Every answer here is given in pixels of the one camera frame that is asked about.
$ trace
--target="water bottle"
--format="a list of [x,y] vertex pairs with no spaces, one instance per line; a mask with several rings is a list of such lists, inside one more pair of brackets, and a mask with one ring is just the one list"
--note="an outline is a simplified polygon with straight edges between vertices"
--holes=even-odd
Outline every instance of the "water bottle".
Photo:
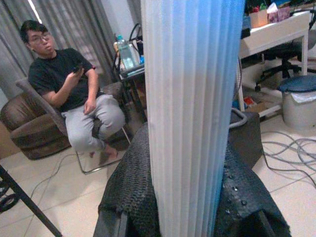
[[131,69],[137,65],[130,50],[129,43],[123,40],[121,35],[118,36],[118,50],[126,70]]

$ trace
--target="bare foot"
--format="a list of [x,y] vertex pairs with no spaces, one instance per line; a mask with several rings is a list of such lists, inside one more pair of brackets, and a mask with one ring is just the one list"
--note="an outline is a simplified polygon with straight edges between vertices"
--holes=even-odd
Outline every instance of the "bare foot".
[[109,154],[109,159],[116,159],[118,157],[118,151],[108,144],[105,146],[104,152]]

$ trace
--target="man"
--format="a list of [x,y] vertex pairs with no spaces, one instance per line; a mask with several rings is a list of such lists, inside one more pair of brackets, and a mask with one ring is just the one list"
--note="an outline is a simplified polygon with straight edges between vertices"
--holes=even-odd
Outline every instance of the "man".
[[[28,80],[66,119],[68,139],[73,148],[91,155],[94,151],[105,150],[109,158],[116,158],[117,150],[104,140],[123,127],[124,114],[112,95],[100,92],[93,66],[72,48],[56,50],[53,37],[37,21],[25,21],[20,34],[25,45],[38,55],[30,66]],[[92,137],[95,118],[102,123],[99,139]]]

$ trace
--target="eyeglasses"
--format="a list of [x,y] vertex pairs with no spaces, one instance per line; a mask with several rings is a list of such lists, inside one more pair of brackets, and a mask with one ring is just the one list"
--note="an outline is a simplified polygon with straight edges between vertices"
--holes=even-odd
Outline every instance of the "eyeglasses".
[[37,36],[34,37],[32,40],[30,40],[31,42],[34,42],[35,44],[41,44],[43,42],[43,40],[49,40],[51,37],[50,32],[45,32],[42,36]]

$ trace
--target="black t-shirt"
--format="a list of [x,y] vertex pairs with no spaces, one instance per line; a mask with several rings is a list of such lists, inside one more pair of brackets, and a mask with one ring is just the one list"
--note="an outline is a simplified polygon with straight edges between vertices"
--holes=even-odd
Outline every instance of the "black t-shirt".
[[72,89],[66,102],[59,108],[65,112],[83,105],[88,98],[88,78],[84,75],[93,66],[78,51],[73,48],[56,50],[57,55],[52,59],[37,58],[29,69],[29,82],[34,89],[44,95],[50,91],[56,93],[63,86],[66,77],[80,62],[84,73],[78,84]]

